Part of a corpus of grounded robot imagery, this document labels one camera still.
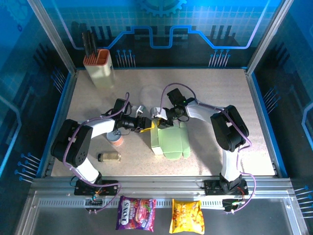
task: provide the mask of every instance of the beige tabletop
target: beige tabletop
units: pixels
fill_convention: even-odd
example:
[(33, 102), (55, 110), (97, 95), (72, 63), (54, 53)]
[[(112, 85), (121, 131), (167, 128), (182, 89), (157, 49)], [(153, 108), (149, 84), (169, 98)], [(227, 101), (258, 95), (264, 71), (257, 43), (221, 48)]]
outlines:
[[(112, 108), (117, 98), (124, 98), (125, 92), (130, 93), (132, 105), (142, 104), (148, 110), (159, 107), (162, 90), (173, 82), (191, 87), (201, 102), (223, 107), (229, 104), (236, 106), (249, 129), (249, 138), (253, 143), (253, 147), (240, 153), (242, 170), (254, 175), (274, 175), (242, 69), (115, 70), (114, 86), (106, 90), (97, 89), (88, 73), (83, 70), (79, 72), (67, 118), (84, 121), (98, 117)], [(192, 96), (187, 89), (179, 89), (186, 98)], [(164, 106), (172, 107), (167, 97)], [(155, 156), (150, 148), (149, 132), (123, 136), (124, 142), (119, 147), (113, 147), (105, 135), (100, 135), (91, 140), (88, 158), (103, 176), (218, 175), (222, 168), (222, 149), (215, 140), (212, 126), (194, 118), (186, 125), (191, 147), (188, 159), (182, 157), (179, 160), (168, 160), (164, 156)], [(105, 151), (118, 151), (121, 162), (98, 162), (98, 153)], [(69, 170), (56, 160), (52, 176), (69, 175)]]

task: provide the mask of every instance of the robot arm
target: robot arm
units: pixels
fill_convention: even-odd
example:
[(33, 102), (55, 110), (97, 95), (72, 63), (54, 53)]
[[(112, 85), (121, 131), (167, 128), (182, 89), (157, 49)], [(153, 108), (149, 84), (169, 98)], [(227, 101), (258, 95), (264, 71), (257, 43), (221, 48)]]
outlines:
[(237, 169), (237, 154), (239, 147), (245, 144), (246, 141), (230, 123), (224, 112), (231, 117), (246, 137), (249, 135), (248, 129), (237, 109), (232, 105), (222, 108), (195, 101), (194, 98), (186, 99), (177, 88), (169, 92), (167, 96), (173, 104), (173, 108), (164, 108), (161, 112), (160, 108), (151, 110), (152, 117), (161, 118), (159, 128), (172, 126), (173, 121), (182, 116), (188, 119), (197, 118), (212, 124), (216, 140), (223, 149), (220, 186), (225, 193), (230, 192), (242, 180), (240, 171)]
[[(117, 99), (111, 114), (117, 113), (123, 108), (125, 100)], [(96, 170), (87, 155), (89, 151), (90, 141), (92, 138), (104, 133), (115, 131), (121, 127), (134, 132), (142, 132), (152, 128), (152, 122), (147, 117), (141, 117), (141, 108), (136, 111), (135, 117), (131, 117), (128, 113), (128, 108), (132, 108), (129, 103), (125, 110), (112, 118), (105, 118), (98, 121), (93, 121), (90, 124), (82, 126), (72, 143), (66, 157), (66, 162), (76, 169), (82, 179), (87, 180), (91, 184), (97, 184), (101, 181), (101, 173)], [(74, 131), (79, 126), (79, 123), (67, 119), (64, 121), (52, 147), (51, 155), (59, 161), (63, 161), (63, 156), (70, 138)]]

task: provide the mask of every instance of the gear logo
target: gear logo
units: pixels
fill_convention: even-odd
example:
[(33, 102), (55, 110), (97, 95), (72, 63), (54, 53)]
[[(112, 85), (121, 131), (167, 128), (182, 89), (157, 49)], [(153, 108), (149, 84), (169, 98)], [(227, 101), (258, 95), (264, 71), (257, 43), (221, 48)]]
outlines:
[(26, 0), (0, 0), (0, 7), (5, 7), (11, 17), (19, 24), (27, 17), (27, 4)]
[(176, 10), (181, 10), (181, 6), (187, 3), (186, 0), (138, 0), (140, 8), (146, 10), (147, 14), (163, 17), (175, 14)]

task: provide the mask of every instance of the wire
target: wire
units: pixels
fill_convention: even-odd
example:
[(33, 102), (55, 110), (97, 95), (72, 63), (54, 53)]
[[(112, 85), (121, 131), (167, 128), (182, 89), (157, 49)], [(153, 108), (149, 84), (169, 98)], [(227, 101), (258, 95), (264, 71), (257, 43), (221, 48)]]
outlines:
[(129, 130), (129, 132), (127, 133), (127, 134), (119, 134), (118, 133), (118, 130), (116, 130), (115, 132), (114, 132), (114, 134), (116, 135), (116, 136), (127, 136), (127, 135), (129, 135), (130, 133), (131, 133), (131, 130), (130, 129), (128, 129)]
[(246, 205), (248, 205), (248, 203), (251, 201), (254, 193), (255, 193), (255, 190), (256, 190), (256, 179), (254, 177), (254, 175), (250, 174), (250, 173), (244, 173), (244, 172), (240, 172), (241, 174), (243, 175), (248, 175), (248, 176), (251, 176), (252, 179), (254, 180), (254, 188), (253, 188), (253, 192), (252, 192), (252, 195), (249, 197), (249, 199), (247, 200), (247, 202), (245, 204), (243, 204), (240, 208), (237, 208), (236, 210), (234, 210), (233, 212), (237, 212), (237, 211), (240, 211), (241, 209), (243, 209)]
[(107, 115), (109, 115), (109, 113), (112, 111), (113, 109), (109, 109), (109, 110), (107, 110), (106, 111), (106, 113), (105, 114), (103, 114), (103, 116), (107, 116)]
[[(184, 85), (184, 84), (181, 84), (181, 83), (171, 83), (169, 85), (167, 85), (163, 92), (162, 92), (162, 96), (161, 96), (161, 104), (160, 104), (160, 112), (158, 114), (161, 114), (161, 111), (162, 111), (162, 107), (163, 107), (163, 97), (164, 97), (164, 93), (165, 93), (165, 90), (166, 88), (168, 88), (169, 86), (172, 86), (172, 85), (181, 85), (183, 87), (186, 87), (187, 89), (189, 89), (192, 94), (194, 95), (194, 98), (195, 98), (195, 101), (197, 102), (198, 105), (202, 106), (202, 107), (206, 107), (208, 109), (213, 109), (213, 110), (217, 110), (217, 111), (220, 111), (222, 112), (226, 118), (229, 120), (229, 122), (234, 126), (234, 128), (238, 131), (238, 133), (244, 138), (244, 140), (248, 143), (247, 146), (244, 146), (242, 148), (239, 148), (238, 149), (238, 154), (237, 154), (237, 162), (236, 162), (236, 167), (238, 169), (238, 161), (239, 161), (239, 152), (242, 151), (243, 149), (247, 149), (249, 147), (252, 147), (252, 142), (243, 134), (243, 132), (239, 129), (239, 127), (236, 125), (236, 123), (231, 119), (231, 117), (228, 115), (228, 113), (224, 110), (224, 109), (221, 109), (219, 107), (215, 107), (215, 106), (212, 106), (212, 105), (209, 105), (209, 104), (204, 104), (204, 103), (199, 103), (198, 100), (197, 100), (197, 97), (196, 97), (196, 94), (194, 93), (194, 91), (189, 88), (188, 86)], [(256, 179), (254, 177), (254, 175), (250, 174), (250, 173), (244, 173), (244, 172), (241, 172), (240, 173), (242, 175), (247, 175), (247, 176), (250, 176), (252, 177), (253, 181), (254, 181), (254, 187), (253, 187), (253, 192), (252, 192), (252, 195), (249, 197), (249, 199), (247, 200), (247, 202), (240, 208), (237, 208), (236, 210), (234, 210), (233, 212), (226, 212), (226, 213), (234, 213), (236, 211), (239, 211), (241, 209), (243, 209), (252, 199), (253, 195), (255, 194), (255, 190), (256, 190)]]
[(126, 116), (129, 116), (130, 114), (132, 114), (132, 109), (133, 109), (133, 106), (132, 106), (130, 103), (128, 103), (128, 104), (129, 104), (129, 107), (130, 107), (131, 111), (130, 111), (130, 113), (127, 114)]
[(93, 187), (111, 187), (111, 186), (118, 186), (118, 187), (119, 187), (117, 194), (112, 198), (112, 200), (111, 200), (108, 204), (106, 204), (103, 208), (98, 209), (98, 210), (94, 210), (94, 213), (97, 213), (97, 212), (100, 212), (100, 211), (104, 210), (109, 204), (111, 204), (111, 202), (116, 198), (116, 196), (117, 196), (117, 195), (119, 194), (119, 192), (121, 191), (121, 184), (120, 184), (120, 183), (107, 184), (107, 185), (93, 184), (93, 183), (87, 181), (86, 179), (84, 179), (84, 178), (82, 177), (82, 175), (80, 175), (80, 174), (76, 171), (76, 169), (73, 168), (72, 165), (68, 164), (68, 163), (66, 162), (66, 158), (67, 158), (69, 149), (70, 149), (72, 143), (74, 142), (74, 139), (75, 139), (75, 137), (76, 137), (78, 131), (80, 130), (80, 128), (81, 128), (82, 126), (86, 125), (86, 124), (89, 123), (89, 122), (93, 122), (93, 121), (97, 121), (97, 120), (102, 120), (102, 119), (106, 119), (106, 118), (111, 118), (111, 117), (113, 117), (113, 116), (115, 116), (115, 115), (118, 115), (118, 114), (121, 113), (121, 112), (126, 108), (126, 106), (128, 105), (128, 103), (129, 103), (129, 96), (130, 96), (129, 92), (126, 92), (126, 94), (125, 94), (126, 101), (125, 101), (125, 103), (124, 103), (124, 106), (123, 106), (118, 112), (116, 112), (115, 114), (108, 115), (108, 116), (95, 117), (95, 118), (86, 120), (86, 121), (84, 121), (82, 124), (80, 124), (80, 125), (76, 128), (76, 130), (74, 131), (72, 137), (70, 138), (70, 140), (69, 140), (69, 142), (68, 142), (68, 144), (67, 144), (67, 147), (66, 147), (66, 149), (65, 149), (65, 152), (64, 152), (63, 164), (64, 164), (69, 170), (71, 170), (71, 171), (74, 173), (74, 175), (78, 177), (78, 179), (82, 180), (82, 181), (85, 182), (86, 184), (88, 184), (88, 185), (90, 185), (90, 186), (93, 186)]
[(245, 192), (244, 192), (240, 187), (237, 187), (237, 189), (241, 192), (241, 195), (242, 195), (242, 199), (239, 200), (239, 201), (244, 200), (244, 198), (245, 198)]
[(163, 108), (163, 97), (164, 97), (164, 94), (165, 94), (165, 90), (166, 90), (168, 87), (173, 86), (173, 85), (180, 85), (180, 86), (183, 86), (183, 87), (187, 88), (188, 90), (190, 90), (190, 91), (192, 92), (192, 94), (194, 95), (195, 100), (197, 101), (196, 93), (195, 93), (190, 87), (188, 87), (188, 86), (186, 86), (186, 85), (184, 85), (184, 84), (182, 84), (182, 83), (179, 83), (179, 82), (170, 83), (170, 84), (168, 84), (168, 85), (164, 88), (164, 90), (163, 90), (163, 92), (162, 92), (162, 95), (161, 95), (161, 103), (160, 103), (160, 111), (159, 111), (158, 114), (161, 114), (161, 112), (162, 112), (162, 108)]

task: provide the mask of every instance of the glass enclosure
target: glass enclosure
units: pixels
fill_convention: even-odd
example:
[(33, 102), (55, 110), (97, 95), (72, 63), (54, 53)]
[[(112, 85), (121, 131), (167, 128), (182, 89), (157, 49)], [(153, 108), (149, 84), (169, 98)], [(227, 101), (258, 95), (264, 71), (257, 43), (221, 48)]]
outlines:
[(11, 235), (68, 72), (27, 1), (1, 1), (0, 16), (0, 234)]
[[(255, 70), (264, 108), (295, 189), (305, 185), (312, 189), (313, 181), (312, 9), (312, 1), (294, 0)], [(307, 223), (312, 230), (312, 219), (307, 218)]]
[(77, 67), (83, 66), (85, 55), (81, 34), (90, 30), (98, 46), (110, 50), (115, 68), (246, 67), (280, 4), (280, 0), (42, 2)]

